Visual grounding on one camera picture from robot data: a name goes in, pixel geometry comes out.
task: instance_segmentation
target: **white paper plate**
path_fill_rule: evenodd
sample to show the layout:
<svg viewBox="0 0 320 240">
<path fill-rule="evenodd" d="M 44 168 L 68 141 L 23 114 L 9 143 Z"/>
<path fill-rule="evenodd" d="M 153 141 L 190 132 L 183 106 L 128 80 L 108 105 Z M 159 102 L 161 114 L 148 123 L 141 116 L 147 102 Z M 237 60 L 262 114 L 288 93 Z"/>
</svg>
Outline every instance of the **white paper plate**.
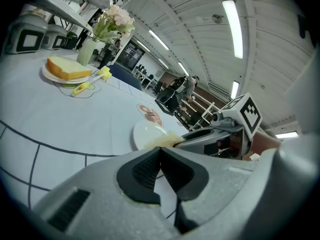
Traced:
<svg viewBox="0 0 320 240">
<path fill-rule="evenodd" d="M 145 144 L 149 141 L 165 135 L 166 133 L 166 130 L 158 124 L 142 120 L 136 123 L 133 128 L 133 141 L 138 150 L 143 150 L 145 148 Z"/>
<path fill-rule="evenodd" d="M 61 79 L 59 77 L 56 77 L 54 74 L 50 73 L 50 71 L 47 69 L 46 67 L 47 64 L 44 64 L 42 66 L 42 74 L 44 75 L 45 78 L 57 82 L 57 83 L 61 83 L 61 84 L 80 84 L 80 83 L 84 83 L 89 79 L 89 76 L 84 76 L 84 77 L 80 77 L 80 78 L 76 78 L 76 79 L 71 79 L 71 80 L 64 80 Z"/>
</svg>

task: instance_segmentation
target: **fluorescent light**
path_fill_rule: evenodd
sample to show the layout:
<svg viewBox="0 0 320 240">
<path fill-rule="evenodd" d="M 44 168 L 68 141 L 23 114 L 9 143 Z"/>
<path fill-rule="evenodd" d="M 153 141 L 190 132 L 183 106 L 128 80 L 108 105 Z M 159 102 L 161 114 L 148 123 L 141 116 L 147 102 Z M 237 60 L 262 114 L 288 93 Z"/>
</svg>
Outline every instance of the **fluorescent light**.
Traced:
<svg viewBox="0 0 320 240">
<path fill-rule="evenodd" d="M 164 65 L 168 69 L 168 66 L 164 64 L 164 62 L 161 59 L 158 58 L 158 60 L 162 63 L 162 65 Z"/>
<path fill-rule="evenodd" d="M 223 1 L 222 5 L 225 10 L 225 13 L 231 28 L 233 47 L 234 47 L 234 56 L 242 59 L 244 57 L 242 34 L 241 34 L 241 26 L 240 26 L 240 21 L 239 21 L 239 16 L 237 13 L 235 1 L 233 0 Z"/>
<path fill-rule="evenodd" d="M 162 44 L 163 47 L 164 47 L 166 50 L 169 50 L 168 46 L 166 46 L 165 43 L 162 42 L 162 40 L 161 40 L 152 30 L 149 30 L 149 33 L 150 33 L 151 35 L 153 35 L 154 38 L 157 39 L 157 40 L 159 41 L 159 43 Z"/>
<path fill-rule="evenodd" d="M 183 69 L 183 71 L 186 73 L 187 76 L 190 76 L 184 66 L 182 66 L 181 62 L 178 62 L 179 66 Z"/>
<path fill-rule="evenodd" d="M 148 52 L 150 52 L 150 50 L 149 50 L 147 47 L 145 47 L 140 41 L 137 40 L 137 42 L 138 42 L 139 45 L 141 45 L 145 50 L 147 50 Z"/>
<path fill-rule="evenodd" d="M 291 131 L 287 133 L 280 133 L 275 135 L 278 139 L 284 139 L 284 138 L 297 138 L 299 137 L 298 133 L 296 131 Z"/>
<path fill-rule="evenodd" d="M 239 88 L 239 83 L 237 81 L 233 81 L 231 99 L 234 99 L 235 97 L 237 97 L 238 88 Z"/>
</svg>

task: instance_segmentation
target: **desk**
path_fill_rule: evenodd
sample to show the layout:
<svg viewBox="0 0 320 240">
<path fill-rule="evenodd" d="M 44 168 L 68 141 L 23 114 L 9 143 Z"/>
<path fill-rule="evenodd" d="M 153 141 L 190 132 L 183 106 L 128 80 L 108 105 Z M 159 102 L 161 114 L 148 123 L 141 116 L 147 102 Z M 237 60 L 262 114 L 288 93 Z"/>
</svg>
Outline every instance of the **desk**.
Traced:
<svg viewBox="0 0 320 240">
<path fill-rule="evenodd" d="M 132 130 L 145 120 L 139 104 L 155 110 L 166 131 L 188 133 L 154 97 L 115 77 L 70 96 L 75 84 L 61 85 L 41 73 L 47 57 L 66 54 L 77 57 L 65 49 L 40 50 L 5 55 L 0 63 L 0 177 L 9 195 L 30 208 L 82 168 L 136 150 Z M 90 81 L 98 69 L 87 67 Z M 166 217 L 175 210 L 176 195 L 165 180 L 157 180 L 154 190 L 167 196 L 159 208 Z"/>
</svg>

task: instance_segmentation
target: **flower vase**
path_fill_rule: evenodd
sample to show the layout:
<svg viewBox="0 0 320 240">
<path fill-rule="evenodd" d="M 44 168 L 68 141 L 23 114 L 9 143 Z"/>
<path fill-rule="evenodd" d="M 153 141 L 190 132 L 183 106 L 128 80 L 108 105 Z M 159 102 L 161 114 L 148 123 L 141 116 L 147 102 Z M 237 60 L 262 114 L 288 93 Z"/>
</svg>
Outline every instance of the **flower vase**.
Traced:
<svg viewBox="0 0 320 240">
<path fill-rule="evenodd" d="M 88 37 L 84 42 L 79 51 L 78 57 L 76 61 L 79 62 L 82 66 L 87 66 L 90 58 L 96 48 L 96 42 L 93 41 L 90 37 Z"/>
</svg>

